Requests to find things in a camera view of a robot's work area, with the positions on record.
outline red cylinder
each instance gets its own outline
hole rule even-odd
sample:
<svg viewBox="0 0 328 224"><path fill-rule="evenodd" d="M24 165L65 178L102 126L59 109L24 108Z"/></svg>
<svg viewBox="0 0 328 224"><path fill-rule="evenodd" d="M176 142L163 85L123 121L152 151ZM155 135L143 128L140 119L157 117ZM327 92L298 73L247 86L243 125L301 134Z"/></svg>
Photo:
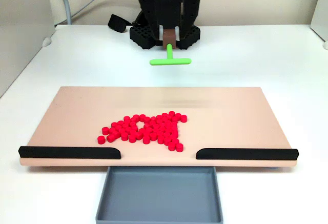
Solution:
<svg viewBox="0 0 328 224"><path fill-rule="evenodd" d="M138 140L141 140L143 136L144 136L144 135L143 135L143 133L141 133L141 132L136 132L136 133L135 133L135 137L136 137L136 139L138 139Z"/></svg>
<svg viewBox="0 0 328 224"><path fill-rule="evenodd" d="M103 127L101 131L102 131L103 135L108 135L109 134L109 128L108 127Z"/></svg>
<svg viewBox="0 0 328 224"><path fill-rule="evenodd" d="M115 139L120 138L121 134L118 131L113 132Z"/></svg>
<svg viewBox="0 0 328 224"><path fill-rule="evenodd" d="M115 136L114 136L113 134L111 134L111 135L108 135L108 136L106 137L106 139L107 139L107 141L108 141L109 143L111 143L111 142L114 142L114 141L115 141Z"/></svg>
<svg viewBox="0 0 328 224"><path fill-rule="evenodd" d="M115 128L110 128L110 129L109 129L109 134L112 134L114 131L116 131Z"/></svg>
<svg viewBox="0 0 328 224"><path fill-rule="evenodd" d="M134 115L133 118L136 119L136 122L139 122L140 121L140 116L139 115Z"/></svg>
<svg viewBox="0 0 328 224"><path fill-rule="evenodd" d="M163 133L162 131L158 131L158 132L157 132L157 137L163 136L163 134L164 134L164 133Z"/></svg>
<svg viewBox="0 0 328 224"><path fill-rule="evenodd" d="M119 132L120 134L125 133L125 129L124 129L124 128L121 128L118 132Z"/></svg>
<svg viewBox="0 0 328 224"><path fill-rule="evenodd" d="M183 151L183 144L181 144L181 143L176 144L176 151L177 152L182 152Z"/></svg>
<svg viewBox="0 0 328 224"><path fill-rule="evenodd" d="M180 113L176 113L176 114L175 114L175 117L178 119L178 121L180 121L180 119L181 119L181 114L180 114Z"/></svg>
<svg viewBox="0 0 328 224"><path fill-rule="evenodd" d="M145 117L146 117L146 115L144 115L144 114L139 116L139 119L142 123L145 122Z"/></svg>
<svg viewBox="0 0 328 224"><path fill-rule="evenodd" d="M157 133L151 133L151 134L149 135L149 137L150 137L150 140L151 140L151 141L155 141L155 140L157 140Z"/></svg>
<svg viewBox="0 0 328 224"><path fill-rule="evenodd" d="M131 134L130 137L129 137L129 142L134 143L136 141L137 141L137 138L136 138L135 134Z"/></svg>
<svg viewBox="0 0 328 224"><path fill-rule="evenodd" d="M150 118L148 116L146 116L143 120L144 120L145 123L149 123L150 122Z"/></svg>
<svg viewBox="0 0 328 224"><path fill-rule="evenodd" d="M123 133L123 134L121 134L121 139L122 139L123 141L127 141L128 138L129 138L128 133Z"/></svg>
<svg viewBox="0 0 328 224"><path fill-rule="evenodd" d="M187 116L182 115L180 120L181 120L182 123L186 123L187 122Z"/></svg>
<svg viewBox="0 0 328 224"><path fill-rule="evenodd" d="M172 142L174 142L175 144L178 144L178 143L180 143L180 141L179 141L179 139L178 139L178 138L174 138L174 139L172 139Z"/></svg>
<svg viewBox="0 0 328 224"><path fill-rule="evenodd" d="M174 142L169 142L169 150L175 151L175 143Z"/></svg>
<svg viewBox="0 0 328 224"><path fill-rule="evenodd" d="M164 139L164 145L168 146L168 145L169 145L169 142L171 142L170 137L166 137L166 138Z"/></svg>
<svg viewBox="0 0 328 224"><path fill-rule="evenodd" d="M159 136L159 137L157 138L157 142L158 142L160 145L164 144L164 137L163 137L163 136Z"/></svg>
<svg viewBox="0 0 328 224"><path fill-rule="evenodd" d="M98 144L100 144L100 145L102 145L102 144L104 144L105 143L105 137L104 136L99 136L98 137Z"/></svg>
<svg viewBox="0 0 328 224"><path fill-rule="evenodd" d="M127 133L127 134L130 134L130 131L132 130L132 128L130 128L130 127L127 127L127 128L125 128L125 132Z"/></svg>
<svg viewBox="0 0 328 224"><path fill-rule="evenodd" d="M149 143L150 143L150 138L149 138L149 136L144 136L142 141L143 141L143 143L144 143L145 145L149 144Z"/></svg>

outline black edge guard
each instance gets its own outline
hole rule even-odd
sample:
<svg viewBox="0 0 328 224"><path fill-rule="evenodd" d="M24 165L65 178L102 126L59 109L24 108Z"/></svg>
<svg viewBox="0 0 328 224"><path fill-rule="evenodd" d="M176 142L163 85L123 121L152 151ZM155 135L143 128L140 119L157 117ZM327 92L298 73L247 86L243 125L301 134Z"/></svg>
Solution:
<svg viewBox="0 0 328 224"><path fill-rule="evenodd" d="M21 158L121 159L121 152L112 147L21 146L18 152Z"/></svg>
<svg viewBox="0 0 328 224"><path fill-rule="evenodd" d="M203 148L199 160L297 160L297 149Z"/></svg>

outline white wall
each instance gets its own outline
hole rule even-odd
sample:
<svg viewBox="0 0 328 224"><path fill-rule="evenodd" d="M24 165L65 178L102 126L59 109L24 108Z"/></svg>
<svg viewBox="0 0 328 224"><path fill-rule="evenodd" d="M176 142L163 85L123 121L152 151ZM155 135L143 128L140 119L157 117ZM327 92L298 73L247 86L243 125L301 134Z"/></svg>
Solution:
<svg viewBox="0 0 328 224"><path fill-rule="evenodd" d="M65 19L62 0L50 0L55 23ZM89 0L69 0L72 12ZM196 25L310 24L317 0L201 0ZM76 16L75 24L106 25L110 15L133 21L137 0L97 0Z"/></svg>
<svg viewBox="0 0 328 224"><path fill-rule="evenodd" d="M55 31L51 17L49 0L0 0L0 97Z"/></svg>

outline red plastic piece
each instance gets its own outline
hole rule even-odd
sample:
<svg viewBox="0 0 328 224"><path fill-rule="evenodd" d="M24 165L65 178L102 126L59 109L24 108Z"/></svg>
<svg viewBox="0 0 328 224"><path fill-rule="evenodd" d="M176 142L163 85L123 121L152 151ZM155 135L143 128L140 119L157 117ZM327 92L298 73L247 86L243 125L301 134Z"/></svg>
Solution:
<svg viewBox="0 0 328 224"><path fill-rule="evenodd" d="M178 138L174 138L174 139L172 139L172 142L174 142L174 143L176 143L176 144L180 143L180 141L179 141Z"/></svg>
<svg viewBox="0 0 328 224"><path fill-rule="evenodd" d="M115 139L120 138L121 134L118 131L113 132Z"/></svg>
<svg viewBox="0 0 328 224"><path fill-rule="evenodd" d="M176 114L175 114L175 117L178 119L178 121L180 121L180 119L181 119L181 114L180 114L180 113L176 113Z"/></svg>
<svg viewBox="0 0 328 224"><path fill-rule="evenodd" d="M175 151L175 142L169 142L169 150Z"/></svg>
<svg viewBox="0 0 328 224"><path fill-rule="evenodd" d="M139 116L139 119L142 123L145 122L145 117L146 117L146 115L144 115L144 114Z"/></svg>
<svg viewBox="0 0 328 224"><path fill-rule="evenodd" d="M150 137L150 140L151 140L151 141L155 141L155 140L157 140L157 133L151 133L151 134L149 135L149 137Z"/></svg>
<svg viewBox="0 0 328 224"><path fill-rule="evenodd" d="M98 137L98 144L100 144L100 145L102 145L102 144L104 144L105 143L105 137L104 136L99 136Z"/></svg>
<svg viewBox="0 0 328 224"><path fill-rule="evenodd" d="M146 128L146 131L149 132L149 133L151 133L153 131L153 129L150 128L150 127L148 127L148 128Z"/></svg>
<svg viewBox="0 0 328 224"><path fill-rule="evenodd" d="M172 120L172 121L178 121L178 117L173 116L171 120Z"/></svg>
<svg viewBox="0 0 328 224"><path fill-rule="evenodd" d="M145 145L148 145L148 144L150 143L150 138L149 138L149 136L144 136L142 141L143 141L143 143L144 143Z"/></svg>
<svg viewBox="0 0 328 224"><path fill-rule="evenodd" d="M114 136L113 134L111 134L111 135L108 135L108 136L106 137L106 139L107 139L107 141L108 141L109 143L111 143L111 142L114 142L114 141L115 141L115 136Z"/></svg>
<svg viewBox="0 0 328 224"><path fill-rule="evenodd" d="M101 131L102 131L103 135L108 135L109 134L109 128L108 127L103 127Z"/></svg>
<svg viewBox="0 0 328 224"><path fill-rule="evenodd" d="M146 116L143 120L144 120L144 123L149 123L150 122L150 118L148 116Z"/></svg>
<svg viewBox="0 0 328 224"><path fill-rule="evenodd" d="M125 132L127 133L127 134L130 134L130 131L132 130L132 128L130 128L130 127L128 127L128 128L125 128Z"/></svg>
<svg viewBox="0 0 328 224"><path fill-rule="evenodd" d="M176 144L176 151L177 152L182 152L183 151L183 144L181 144L181 143L178 143L178 144Z"/></svg>
<svg viewBox="0 0 328 224"><path fill-rule="evenodd" d="M137 138L136 138L135 134L131 134L130 137L129 137L129 142L134 143L136 141L137 141Z"/></svg>
<svg viewBox="0 0 328 224"><path fill-rule="evenodd" d="M141 140L142 138L143 138L143 133L141 133L141 132L136 132L135 133L135 137L138 139L138 140Z"/></svg>
<svg viewBox="0 0 328 224"><path fill-rule="evenodd" d="M151 120L151 121L149 122L149 125L152 126L152 127L154 127L154 125L157 125L157 123L156 123L156 121Z"/></svg>
<svg viewBox="0 0 328 224"><path fill-rule="evenodd" d="M158 136L158 138L157 138L157 142L158 142L160 145L164 144L164 136Z"/></svg>
<svg viewBox="0 0 328 224"><path fill-rule="evenodd" d="M177 134L171 134L171 135L170 135L170 138L173 140L173 139L175 139L175 138L178 138L178 135L177 135Z"/></svg>
<svg viewBox="0 0 328 224"><path fill-rule="evenodd" d="M186 115L182 115L180 121L182 123L186 123L187 122L187 116Z"/></svg>
<svg viewBox="0 0 328 224"><path fill-rule="evenodd" d="M123 133L123 134L121 135L121 139L122 139L123 141L127 141L128 138L129 138L128 133Z"/></svg>
<svg viewBox="0 0 328 224"><path fill-rule="evenodd" d="M164 139L164 145L168 146L169 145L169 142L171 142L171 139L169 137L166 137Z"/></svg>
<svg viewBox="0 0 328 224"><path fill-rule="evenodd" d="M130 135L132 135L132 134L136 134L136 132L137 132L136 130L131 129L131 130L130 130Z"/></svg>
<svg viewBox="0 0 328 224"><path fill-rule="evenodd" d="M164 134L164 133L163 133L162 131L158 131L158 132L157 132L157 137L163 136L163 134Z"/></svg>
<svg viewBox="0 0 328 224"><path fill-rule="evenodd" d="M115 131L116 131L115 128L110 128L110 129L109 129L109 134L112 134L112 133L115 132Z"/></svg>
<svg viewBox="0 0 328 224"><path fill-rule="evenodd" d="M136 119L136 122L139 122L140 121L140 116L139 115L134 115L132 118L135 118Z"/></svg>
<svg viewBox="0 0 328 224"><path fill-rule="evenodd" d="M118 132L119 132L120 134L123 134L123 133L125 133L125 129L124 129L124 128L121 128Z"/></svg>

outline green plastic handle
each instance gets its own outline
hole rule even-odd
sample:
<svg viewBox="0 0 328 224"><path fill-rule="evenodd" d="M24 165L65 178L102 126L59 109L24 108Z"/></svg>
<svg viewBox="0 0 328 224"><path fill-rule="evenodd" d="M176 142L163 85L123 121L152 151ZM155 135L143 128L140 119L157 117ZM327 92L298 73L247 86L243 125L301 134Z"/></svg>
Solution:
<svg viewBox="0 0 328 224"><path fill-rule="evenodd" d="M190 64L190 58L173 58L173 47L171 44L166 46L168 58L167 59L152 59L150 65L181 65Z"/></svg>

